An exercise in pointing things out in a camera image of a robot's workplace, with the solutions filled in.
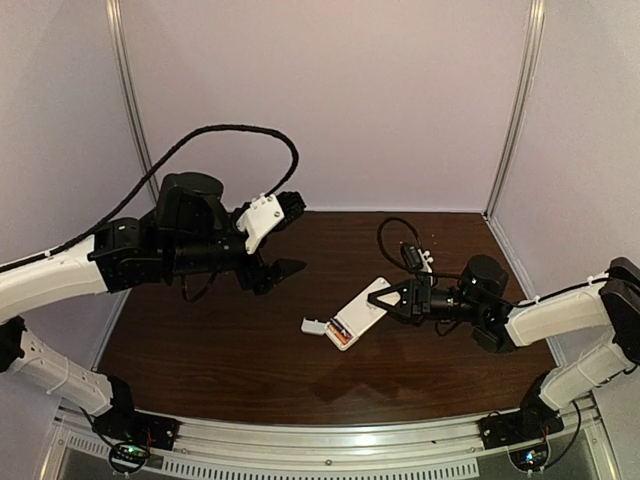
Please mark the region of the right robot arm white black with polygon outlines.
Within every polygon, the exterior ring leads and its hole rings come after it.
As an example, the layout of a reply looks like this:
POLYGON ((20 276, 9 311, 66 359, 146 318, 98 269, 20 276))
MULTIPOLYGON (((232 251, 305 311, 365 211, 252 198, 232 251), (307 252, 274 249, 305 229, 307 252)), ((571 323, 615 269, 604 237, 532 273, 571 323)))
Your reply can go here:
POLYGON ((504 299, 508 274, 497 260, 475 255, 456 286, 437 289, 435 274, 372 292, 367 300, 401 323, 467 322, 475 341, 491 353, 507 353, 557 335, 603 327, 605 335, 570 364, 536 379, 519 407, 520 424, 542 430, 577 397, 639 364, 639 268, 613 259, 601 274, 518 304, 504 299))

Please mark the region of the orange AAA battery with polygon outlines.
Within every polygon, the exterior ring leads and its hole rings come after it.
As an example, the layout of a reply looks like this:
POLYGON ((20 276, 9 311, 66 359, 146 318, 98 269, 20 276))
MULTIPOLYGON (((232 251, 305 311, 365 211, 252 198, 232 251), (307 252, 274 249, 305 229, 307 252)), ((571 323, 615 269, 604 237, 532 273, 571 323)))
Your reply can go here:
POLYGON ((341 350, 348 349, 350 345, 355 341, 355 338, 349 332, 338 331, 335 336, 338 340, 339 348, 341 350))

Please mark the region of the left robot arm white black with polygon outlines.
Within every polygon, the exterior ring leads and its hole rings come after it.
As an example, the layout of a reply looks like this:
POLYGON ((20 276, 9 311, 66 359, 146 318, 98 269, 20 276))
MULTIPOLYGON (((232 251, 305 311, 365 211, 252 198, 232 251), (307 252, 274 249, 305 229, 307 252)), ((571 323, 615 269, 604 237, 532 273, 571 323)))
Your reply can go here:
POLYGON ((23 314, 58 301, 118 293, 137 286, 211 280, 235 273, 241 289, 256 295, 305 268, 299 260, 267 264, 259 250, 267 236, 304 213, 297 192, 261 194, 228 212, 222 183, 202 173, 169 174, 158 202, 143 217, 107 222, 60 253, 42 253, 1 268, 1 369, 33 383, 96 417, 130 415, 126 382, 93 373, 47 346, 25 325, 23 314))

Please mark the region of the white battery cover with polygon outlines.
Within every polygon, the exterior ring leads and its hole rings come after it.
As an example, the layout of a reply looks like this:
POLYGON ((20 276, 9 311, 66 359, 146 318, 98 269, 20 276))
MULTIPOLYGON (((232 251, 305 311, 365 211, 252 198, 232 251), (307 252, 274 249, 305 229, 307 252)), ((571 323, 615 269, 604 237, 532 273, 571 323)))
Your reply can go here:
POLYGON ((307 335, 324 336, 327 332, 327 323, 317 319, 304 318, 301 323, 301 331, 307 335))

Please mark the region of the purple AAA battery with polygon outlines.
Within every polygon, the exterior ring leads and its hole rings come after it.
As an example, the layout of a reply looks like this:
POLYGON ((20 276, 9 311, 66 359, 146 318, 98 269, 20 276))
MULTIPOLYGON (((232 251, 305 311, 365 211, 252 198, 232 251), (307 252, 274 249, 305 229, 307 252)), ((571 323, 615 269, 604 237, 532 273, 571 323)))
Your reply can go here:
POLYGON ((337 320, 332 319, 329 324, 328 324, 329 329, 336 334, 338 331, 341 332, 349 332, 347 329, 344 328, 344 326, 342 324, 340 324, 337 320))

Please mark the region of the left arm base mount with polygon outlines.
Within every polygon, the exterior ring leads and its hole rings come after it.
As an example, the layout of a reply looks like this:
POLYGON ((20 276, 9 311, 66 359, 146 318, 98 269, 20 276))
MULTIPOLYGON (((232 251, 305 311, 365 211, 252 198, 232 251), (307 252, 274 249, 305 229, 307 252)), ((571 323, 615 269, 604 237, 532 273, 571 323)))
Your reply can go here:
POLYGON ((153 449, 173 449, 180 422, 136 410, 129 385, 115 376, 107 376, 107 380, 112 391, 109 408, 88 418, 92 431, 109 447, 110 467, 129 478, 145 466, 153 449))

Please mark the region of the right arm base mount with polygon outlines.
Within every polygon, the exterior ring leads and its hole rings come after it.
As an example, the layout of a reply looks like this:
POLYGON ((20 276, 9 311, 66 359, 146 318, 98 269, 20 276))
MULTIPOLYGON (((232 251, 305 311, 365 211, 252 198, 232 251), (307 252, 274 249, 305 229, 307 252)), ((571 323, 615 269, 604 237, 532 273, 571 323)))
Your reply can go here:
POLYGON ((564 429, 560 414, 541 400, 540 391, 541 382, 536 381, 524 395, 517 410, 510 413, 492 412, 477 421, 486 450, 537 441, 531 447, 509 453, 510 462, 524 473, 542 472, 551 466, 549 436, 564 429))

